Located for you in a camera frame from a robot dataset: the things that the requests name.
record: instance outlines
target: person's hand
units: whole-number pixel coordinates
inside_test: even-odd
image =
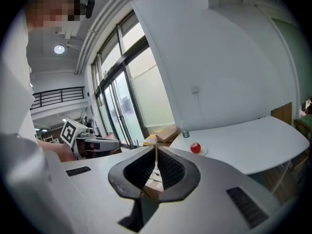
[[[44,151],[52,151],[58,155],[61,162],[77,160],[71,148],[67,144],[48,143],[37,139],[38,146]]]

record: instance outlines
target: red apple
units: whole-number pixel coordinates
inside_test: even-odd
[[[191,152],[194,154],[198,154],[200,152],[200,149],[201,149],[201,147],[197,142],[195,142],[191,145]]]

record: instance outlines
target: window frame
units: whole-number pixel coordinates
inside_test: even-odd
[[[132,86],[132,82],[131,82],[131,74],[130,74],[130,70],[128,67],[128,63],[130,63],[132,60],[134,60],[138,55],[140,55],[143,51],[145,51],[150,46],[149,46],[147,39],[144,35],[143,37],[138,39],[127,51],[125,51],[122,37],[125,34],[127,34],[136,25],[136,23],[130,23],[129,24],[130,27],[128,27],[128,28],[123,27],[124,25],[126,25],[127,20],[132,20],[133,22],[137,21],[139,23],[134,11],[131,11],[129,14],[127,14],[124,17],[124,19],[121,20],[120,23],[116,24],[113,31],[109,34],[107,39],[104,41],[103,45],[100,47],[100,49],[97,53],[97,57],[94,60],[94,63],[97,62],[98,73],[100,74],[99,75],[100,84],[98,86],[94,86],[95,96],[97,99],[97,106],[99,109],[98,98],[99,98],[100,94],[102,94],[103,99],[104,99],[104,105],[105,105],[105,108],[107,110],[107,101],[105,98],[104,89],[105,89],[105,87],[107,87],[107,85],[109,83],[111,83],[116,78],[117,74],[120,74],[122,71],[124,71],[127,87],[128,87],[129,94],[130,94],[130,98],[131,98],[131,101],[133,103],[134,112],[136,114],[138,123],[140,125],[143,137],[147,138],[149,136],[149,133],[148,133],[147,128],[144,126],[144,121],[143,121],[142,115],[141,115],[139,107],[138,107],[138,102],[137,102],[137,99],[136,99],[136,96],[134,93],[134,89]],[[101,53],[102,53],[102,51],[104,51],[105,46],[107,46],[107,43],[109,42],[109,40],[111,39],[111,37],[115,33],[117,33],[117,41],[118,41],[119,50],[120,50],[120,58],[116,61],[116,63],[107,72],[108,76],[106,77],[106,79],[102,79],[101,65],[105,60],[103,60],[103,61],[101,60]],[[113,119],[111,119],[111,116],[109,113],[108,113],[108,118],[109,118],[110,124],[113,128],[114,135],[118,138],[117,132],[116,132],[115,127],[113,125]]]

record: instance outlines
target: black vent grille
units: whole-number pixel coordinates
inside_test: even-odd
[[[154,168],[155,152],[148,152],[128,165],[123,170],[123,175],[130,183],[142,190]]]
[[[166,153],[158,152],[158,168],[164,190],[179,183],[185,176],[185,167]]]
[[[226,192],[251,228],[268,219],[268,216],[240,187],[228,189]]]
[[[66,172],[67,172],[67,175],[70,177],[70,176],[82,174],[82,173],[85,173],[85,172],[88,172],[88,171],[91,171],[91,169],[89,167],[87,167],[87,166],[84,166],[84,167],[68,170]]]

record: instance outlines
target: wooden board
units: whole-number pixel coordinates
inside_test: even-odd
[[[293,112],[293,105],[291,102],[289,102],[284,106],[273,109],[271,111],[271,116],[277,119],[280,119],[283,122],[291,125],[292,124],[292,112]]]

